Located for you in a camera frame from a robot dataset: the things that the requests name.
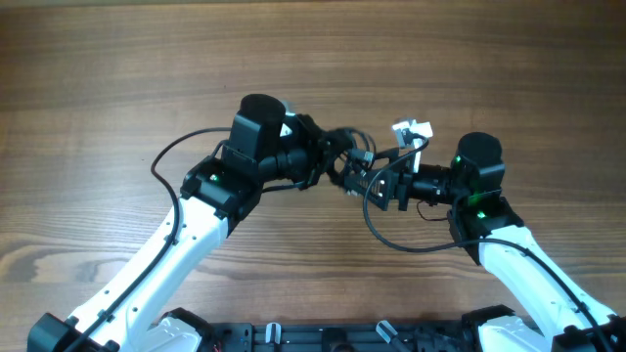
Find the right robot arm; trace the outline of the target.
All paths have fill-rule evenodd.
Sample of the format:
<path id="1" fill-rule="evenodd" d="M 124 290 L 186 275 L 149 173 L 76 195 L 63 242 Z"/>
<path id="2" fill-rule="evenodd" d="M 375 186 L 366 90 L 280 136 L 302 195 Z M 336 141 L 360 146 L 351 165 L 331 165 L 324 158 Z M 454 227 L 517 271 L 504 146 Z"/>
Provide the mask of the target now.
<path id="1" fill-rule="evenodd" d="M 473 351 L 622 351 L 625 320 L 570 279 L 540 248 L 523 220 L 502 195 L 505 173 L 499 140 L 482 132 L 465 135 L 450 166 L 419 165 L 427 137 L 415 132 L 400 138 L 396 149 L 380 153 L 389 163 L 378 170 L 361 168 L 375 157 L 349 152 L 342 186 L 365 204 L 386 209 L 409 199 L 431 206 L 449 205 L 446 219 L 451 245 L 494 275 L 534 321 L 524 324 L 506 306 L 492 306 L 462 318 L 465 346 Z"/>

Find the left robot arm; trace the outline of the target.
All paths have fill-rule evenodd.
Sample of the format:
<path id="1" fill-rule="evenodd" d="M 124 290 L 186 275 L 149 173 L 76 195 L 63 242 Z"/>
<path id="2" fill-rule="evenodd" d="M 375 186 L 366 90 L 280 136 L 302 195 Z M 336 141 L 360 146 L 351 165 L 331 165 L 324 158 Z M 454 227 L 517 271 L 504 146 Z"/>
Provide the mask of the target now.
<path id="1" fill-rule="evenodd" d="M 97 294 L 65 320 L 43 315 L 29 351 L 200 351 L 215 347 L 210 328 L 161 308 L 213 249 L 258 205 L 267 182 L 315 185 L 343 151 L 340 129 L 325 131 L 263 94 L 241 100 L 229 137 L 185 176 L 155 233 Z"/>

